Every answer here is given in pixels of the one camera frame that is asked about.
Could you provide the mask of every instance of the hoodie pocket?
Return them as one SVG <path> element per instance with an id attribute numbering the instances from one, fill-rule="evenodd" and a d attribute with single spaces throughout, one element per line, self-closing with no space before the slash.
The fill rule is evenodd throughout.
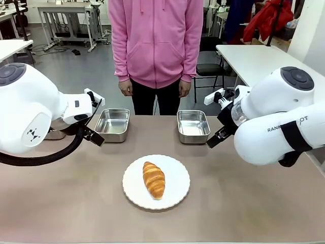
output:
<path id="1" fill-rule="evenodd" d="M 184 56 L 170 42 L 155 44 L 155 64 L 157 78 L 167 81 L 183 72 Z"/>
<path id="2" fill-rule="evenodd" d="M 128 73 L 138 79 L 154 81 L 153 43 L 137 43 L 126 56 Z"/>

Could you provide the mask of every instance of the hand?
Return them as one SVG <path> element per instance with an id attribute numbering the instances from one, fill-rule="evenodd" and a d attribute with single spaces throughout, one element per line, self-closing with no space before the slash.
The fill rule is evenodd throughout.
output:
<path id="1" fill-rule="evenodd" d="M 189 94 L 191 87 L 192 87 L 191 82 L 186 82 L 181 80 L 179 82 L 179 97 L 180 98 L 186 97 Z"/>
<path id="2" fill-rule="evenodd" d="M 124 96 L 130 97 L 133 95 L 132 83 L 129 80 L 119 82 L 118 88 L 120 88 L 121 92 Z"/>

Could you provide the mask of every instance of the croissant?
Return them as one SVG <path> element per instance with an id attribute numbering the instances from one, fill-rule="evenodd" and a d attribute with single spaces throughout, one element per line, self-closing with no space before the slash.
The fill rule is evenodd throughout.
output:
<path id="1" fill-rule="evenodd" d="M 143 180 L 154 199 L 159 200 L 165 191 L 165 174 L 156 165 L 145 162 L 143 165 Z"/>

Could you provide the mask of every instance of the pink hoodie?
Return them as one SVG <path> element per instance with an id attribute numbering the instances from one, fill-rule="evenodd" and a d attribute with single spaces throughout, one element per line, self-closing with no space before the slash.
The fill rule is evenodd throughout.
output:
<path id="1" fill-rule="evenodd" d="M 162 88 L 196 75 L 203 0 L 109 0 L 115 75 Z"/>

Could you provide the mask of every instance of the black pole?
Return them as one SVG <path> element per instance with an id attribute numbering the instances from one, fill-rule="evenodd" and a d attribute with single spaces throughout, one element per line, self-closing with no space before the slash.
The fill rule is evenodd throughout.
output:
<path id="1" fill-rule="evenodd" d="M 273 36 L 274 36 L 274 32 L 275 32 L 275 30 L 276 30 L 276 26 L 278 25 L 279 18 L 280 18 L 280 14 L 281 14 L 281 10 L 282 10 L 282 7 L 283 7 L 283 2 L 284 2 L 284 0 L 281 0 L 280 5 L 279 5 L 279 8 L 278 8 L 278 12 L 277 12 L 277 14 L 276 14 L 275 21 L 274 21 L 274 23 L 273 23 L 272 31 L 271 31 L 271 34 L 270 34 L 270 36 L 269 36 L 268 43 L 266 44 L 266 46 L 268 46 L 268 47 L 271 46 L 271 41 L 272 41 L 272 38 L 273 38 Z"/>
<path id="2" fill-rule="evenodd" d="M 15 7 L 16 7 L 17 19 L 18 19 L 18 22 L 19 22 L 19 25 L 20 25 L 20 28 L 21 28 L 21 31 L 22 31 L 22 35 L 24 36 L 25 41 L 28 41 L 26 31 L 25 31 L 25 28 L 24 28 L 24 26 L 22 24 L 22 20 L 21 20 L 21 16 L 20 16 L 18 0 L 14 0 L 14 4 L 15 4 Z"/>

